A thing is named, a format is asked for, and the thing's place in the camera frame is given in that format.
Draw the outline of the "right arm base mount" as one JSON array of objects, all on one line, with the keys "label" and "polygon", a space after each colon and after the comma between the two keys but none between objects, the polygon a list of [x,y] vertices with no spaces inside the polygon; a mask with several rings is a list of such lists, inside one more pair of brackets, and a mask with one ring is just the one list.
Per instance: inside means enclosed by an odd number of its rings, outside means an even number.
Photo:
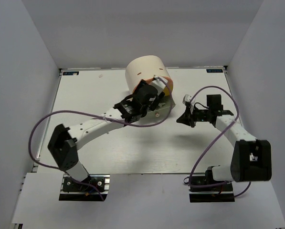
[{"label": "right arm base mount", "polygon": [[207,179],[205,176],[192,177],[192,184],[198,187],[189,187],[190,203],[225,203],[235,201],[231,183],[214,187],[200,187],[207,185],[207,181],[209,181],[209,184],[220,183],[220,181]]}]

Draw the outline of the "cream round drawer box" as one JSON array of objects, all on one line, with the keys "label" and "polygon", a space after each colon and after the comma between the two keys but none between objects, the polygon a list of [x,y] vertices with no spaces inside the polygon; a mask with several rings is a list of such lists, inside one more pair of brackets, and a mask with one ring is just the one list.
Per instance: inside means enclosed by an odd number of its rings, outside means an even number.
[{"label": "cream round drawer box", "polygon": [[171,78],[159,57],[147,55],[134,59],[125,69],[129,91],[132,93],[141,80],[153,78],[154,75]]}]

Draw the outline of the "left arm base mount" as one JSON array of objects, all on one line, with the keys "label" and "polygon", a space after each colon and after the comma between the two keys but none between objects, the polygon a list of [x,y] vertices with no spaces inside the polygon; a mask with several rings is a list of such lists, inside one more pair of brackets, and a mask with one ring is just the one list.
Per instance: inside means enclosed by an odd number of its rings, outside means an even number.
[{"label": "left arm base mount", "polygon": [[95,186],[100,194],[93,187],[77,184],[69,176],[64,175],[59,201],[104,201],[109,191],[110,175],[91,175],[90,184]]}]

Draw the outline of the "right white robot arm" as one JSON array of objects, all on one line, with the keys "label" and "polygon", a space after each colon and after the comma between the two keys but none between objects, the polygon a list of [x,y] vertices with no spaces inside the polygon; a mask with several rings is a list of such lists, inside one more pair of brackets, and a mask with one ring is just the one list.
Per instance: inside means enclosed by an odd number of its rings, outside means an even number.
[{"label": "right white robot arm", "polygon": [[177,123],[195,127],[197,122],[208,122],[220,131],[233,146],[231,163],[210,166],[202,181],[193,175],[188,177],[191,189],[217,190],[231,182],[269,181],[272,177],[272,151],[267,140],[259,140],[236,121],[230,110],[225,110],[219,94],[207,96],[205,109],[199,109],[191,95],[185,95],[184,114]]}]

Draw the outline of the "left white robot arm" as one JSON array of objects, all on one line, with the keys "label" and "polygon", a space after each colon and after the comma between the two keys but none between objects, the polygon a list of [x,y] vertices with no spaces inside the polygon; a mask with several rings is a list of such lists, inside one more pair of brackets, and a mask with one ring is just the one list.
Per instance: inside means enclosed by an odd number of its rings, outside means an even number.
[{"label": "left white robot arm", "polygon": [[159,76],[154,76],[150,83],[141,80],[131,95],[102,115],[70,127],[57,125],[49,140],[48,150],[58,168],[74,179],[74,185],[79,190],[88,189],[91,177],[79,161],[78,150],[110,131],[139,121],[149,110],[155,110],[165,96],[167,85],[168,81]]}]

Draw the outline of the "orange drawer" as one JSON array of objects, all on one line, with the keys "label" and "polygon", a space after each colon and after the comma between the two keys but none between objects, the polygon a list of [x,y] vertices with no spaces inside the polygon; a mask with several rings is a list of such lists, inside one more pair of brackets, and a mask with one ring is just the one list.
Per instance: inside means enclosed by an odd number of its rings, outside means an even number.
[{"label": "orange drawer", "polygon": [[[164,78],[168,81],[168,86],[169,86],[169,85],[173,86],[173,81],[172,81],[171,78],[166,77],[166,76],[164,76]],[[145,81],[146,81],[148,84],[150,84],[152,80],[153,80],[152,78],[145,79]]]}]

